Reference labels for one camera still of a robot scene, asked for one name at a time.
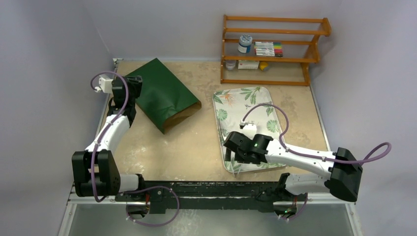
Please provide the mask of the metal tongs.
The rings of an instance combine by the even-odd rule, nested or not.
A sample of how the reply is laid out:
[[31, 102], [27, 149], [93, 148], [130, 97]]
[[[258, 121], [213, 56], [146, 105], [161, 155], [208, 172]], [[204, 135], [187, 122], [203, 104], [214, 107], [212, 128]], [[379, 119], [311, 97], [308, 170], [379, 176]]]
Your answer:
[[241, 163], [239, 163], [235, 160], [226, 161], [225, 162], [225, 167], [226, 167], [226, 170], [229, 171], [230, 173], [232, 173], [232, 175], [234, 177], [239, 175], [239, 173], [241, 171]]

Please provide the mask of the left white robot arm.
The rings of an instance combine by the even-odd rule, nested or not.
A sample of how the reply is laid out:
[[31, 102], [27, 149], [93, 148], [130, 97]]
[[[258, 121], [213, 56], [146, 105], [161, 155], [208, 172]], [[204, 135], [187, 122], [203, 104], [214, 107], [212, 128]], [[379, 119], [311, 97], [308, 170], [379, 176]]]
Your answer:
[[134, 201], [145, 198], [147, 191], [141, 174], [119, 173], [113, 153], [122, 137], [132, 126], [136, 115], [136, 99], [142, 89], [142, 77], [111, 79], [99, 75], [96, 92], [112, 94], [108, 102], [105, 123], [94, 141], [83, 151], [72, 155], [74, 187], [79, 197], [95, 197], [101, 202], [105, 197], [127, 193]]

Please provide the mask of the green paper bag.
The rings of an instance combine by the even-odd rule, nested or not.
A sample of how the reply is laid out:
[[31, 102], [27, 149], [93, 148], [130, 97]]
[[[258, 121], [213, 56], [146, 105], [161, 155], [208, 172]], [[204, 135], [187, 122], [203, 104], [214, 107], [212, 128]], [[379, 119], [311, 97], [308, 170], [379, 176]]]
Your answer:
[[153, 59], [126, 75], [143, 80], [136, 104], [163, 134], [194, 115], [201, 101], [159, 59]]

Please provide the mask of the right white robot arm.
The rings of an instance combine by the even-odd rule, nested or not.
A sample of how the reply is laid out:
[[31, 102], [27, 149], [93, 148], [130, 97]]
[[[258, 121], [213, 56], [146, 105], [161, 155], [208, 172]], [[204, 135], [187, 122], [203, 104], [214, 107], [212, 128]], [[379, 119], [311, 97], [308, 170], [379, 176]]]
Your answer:
[[329, 192], [343, 201], [357, 201], [363, 168], [348, 149], [317, 151], [281, 144], [263, 134], [250, 139], [236, 131], [227, 136], [223, 146], [240, 163], [280, 163], [308, 171], [280, 177], [276, 193], [282, 200], [304, 193]]

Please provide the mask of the leaf pattern serving tray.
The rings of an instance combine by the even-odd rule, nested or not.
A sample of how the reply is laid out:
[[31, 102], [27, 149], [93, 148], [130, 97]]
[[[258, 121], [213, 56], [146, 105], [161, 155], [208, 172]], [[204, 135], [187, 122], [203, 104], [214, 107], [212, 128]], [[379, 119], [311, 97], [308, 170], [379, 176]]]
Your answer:
[[[226, 89], [214, 92], [212, 95], [215, 110], [215, 120], [219, 134], [223, 166], [225, 167], [226, 148], [223, 146], [225, 139], [232, 131], [242, 132], [239, 124], [244, 115], [255, 105], [260, 103], [272, 103], [272, 98], [265, 87], [249, 87]], [[245, 121], [257, 125], [257, 133], [271, 136], [275, 139], [282, 132], [276, 110], [271, 106], [262, 106], [252, 111]], [[280, 163], [241, 163], [241, 172], [267, 170], [284, 167]]]

